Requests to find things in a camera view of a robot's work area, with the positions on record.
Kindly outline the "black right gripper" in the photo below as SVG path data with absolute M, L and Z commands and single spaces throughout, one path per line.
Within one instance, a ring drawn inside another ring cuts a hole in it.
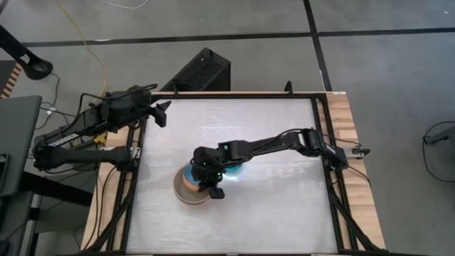
M 217 187 L 222 181 L 223 174 L 233 172 L 230 142 L 222 142 L 218 147 L 200 146 L 193 152 L 191 159 L 191 176 L 199 187 L 210 187 L 209 196 L 212 199 L 224 199 L 224 190 Z

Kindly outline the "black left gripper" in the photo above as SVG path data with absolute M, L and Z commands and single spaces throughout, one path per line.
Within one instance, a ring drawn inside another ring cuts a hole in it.
M 171 101 L 157 103 L 154 108 L 152 105 L 157 101 L 157 96 L 148 90 L 127 92 L 122 101 L 126 104 L 125 110 L 122 112 L 123 123 L 134 123 L 152 116 L 158 126 L 166 126 L 165 111 L 171 105 Z

